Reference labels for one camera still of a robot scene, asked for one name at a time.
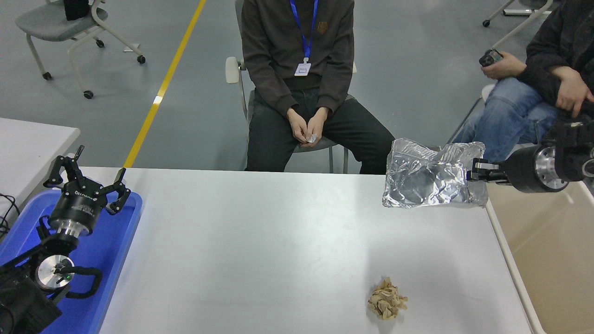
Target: white table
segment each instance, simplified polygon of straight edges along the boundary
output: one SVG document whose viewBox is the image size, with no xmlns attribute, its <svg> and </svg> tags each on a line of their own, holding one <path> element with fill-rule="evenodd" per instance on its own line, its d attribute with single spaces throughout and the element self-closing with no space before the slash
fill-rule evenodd
<svg viewBox="0 0 594 334">
<path fill-rule="evenodd" d="M 22 209 L 48 174 L 51 162 L 64 155 L 79 134 L 77 128 L 0 118 L 0 193 L 14 196 Z M 0 198 L 0 215 L 9 206 Z"/>
<path fill-rule="evenodd" d="M 485 209 L 385 208 L 374 175 L 124 180 L 143 213 L 101 334 L 531 332 Z M 409 297 L 396 320 L 367 309 L 383 276 Z"/>
</svg>

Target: blue lanyard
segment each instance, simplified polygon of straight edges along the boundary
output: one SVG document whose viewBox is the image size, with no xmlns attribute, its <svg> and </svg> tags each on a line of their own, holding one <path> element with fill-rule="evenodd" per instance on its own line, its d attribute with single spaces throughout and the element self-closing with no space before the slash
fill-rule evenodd
<svg viewBox="0 0 594 334">
<path fill-rule="evenodd" d="M 315 18 L 318 15 L 318 0 L 314 1 L 314 18 L 311 20 L 311 33 L 309 34 L 309 44 L 305 41 L 305 36 L 301 30 L 301 22 L 299 21 L 299 15 L 297 14 L 297 7 L 295 7 L 295 0 L 290 0 L 291 2 L 291 9 L 293 9 L 293 16 L 295 17 L 295 21 L 297 22 L 297 26 L 299 27 L 299 32 L 301 32 L 301 39 L 303 40 L 303 52 L 305 54 L 304 62 L 309 60 L 309 56 L 311 56 L 311 41 L 314 37 L 314 25 L 315 25 Z"/>
</svg>

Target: yellow floor line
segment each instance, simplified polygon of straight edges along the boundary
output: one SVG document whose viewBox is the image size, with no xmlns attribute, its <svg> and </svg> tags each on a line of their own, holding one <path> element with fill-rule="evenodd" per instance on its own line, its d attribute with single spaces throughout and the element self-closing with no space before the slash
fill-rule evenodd
<svg viewBox="0 0 594 334">
<path fill-rule="evenodd" d="M 184 54 L 185 47 L 188 44 L 188 40 L 189 40 L 190 36 L 192 35 L 194 26 L 196 25 L 196 22 L 198 21 L 198 17 L 200 16 L 200 13 L 202 12 L 202 8 L 204 8 L 205 3 L 206 3 L 206 0 L 201 0 L 200 3 L 198 4 L 198 8 L 196 8 L 196 12 L 194 13 L 194 16 L 192 17 L 192 21 L 190 21 L 188 28 L 186 29 L 186 32 L 184 34 L 184 38 L 182 39 L 182 42 L 179 44 L 178 50 L 175 53 L 175 56 L 173 57 L 173 61 L 171 62 L 171 65 L 169 66 L 169 70 L 167 71 L 167 74 L 165 75 L 165 79 L 163 79 L 161 88 L 159 89 L 157 96 L 154 98 L 153 106 L 151 106 L 151 108 L 148 112 L 148 115 L 147 115 L 146 119 L 144 120 L 143 127 L 140 128 L 140 132 L 138 133 L 138 136 L 136 137 L 136 141 L 134 142 L 134 145 L 132 145 L 132 149 L 130 150 L 128 157 L 126 158 L 126 162 L 124 162 L 124 168 L 131 168 L 132 165 L 134 164 L 134 161 L 136 160 L 136 157 L 138 156 L 140 147 L 143 145 L 144 139 L 146 138 L 146 135 L 149 132 L 149 129 L 150 129 L 151 124 L 153 123 L 154 117 L 157 115 L 157 111 L 159 111 L 159 106 L 161 105 L 161 101 L 163 100 L 165 93 L 167 93 L 167 88 L 169 87 L 171 78 L 173 77 L 175 70 L 178 67 L 179 60 L 182 58 L 182 55 Z"/>
</svg>

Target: clear plastic bag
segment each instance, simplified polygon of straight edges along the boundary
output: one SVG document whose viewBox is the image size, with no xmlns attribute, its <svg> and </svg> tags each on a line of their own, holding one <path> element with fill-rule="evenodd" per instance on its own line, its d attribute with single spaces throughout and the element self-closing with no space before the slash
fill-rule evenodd
<svg viewBox="0 0 594 334">
<path fill-rule="evenodd" d="M 392 143 L 388 156 L 383 205 L 484 206 L 488 200 L 482 181 L 466 181 L 466 171 L 485 152 L 483 143 L 447 144 L 436 152 L 406 138 Z"/>
</svg>

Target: id badge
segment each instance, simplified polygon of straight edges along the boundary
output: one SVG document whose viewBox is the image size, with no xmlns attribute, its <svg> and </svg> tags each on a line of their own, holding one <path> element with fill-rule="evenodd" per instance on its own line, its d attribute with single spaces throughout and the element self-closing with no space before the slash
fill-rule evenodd
<svg viewBox="0 0 594 334">
<path fill-rule="evenodd" d="M 311 68 L 311 63 L 303 63 L 297 65 L 297 70 L 295 71 L 295 77 L 306 77 L 309 74 L 309 69 Z"/>
</svg>

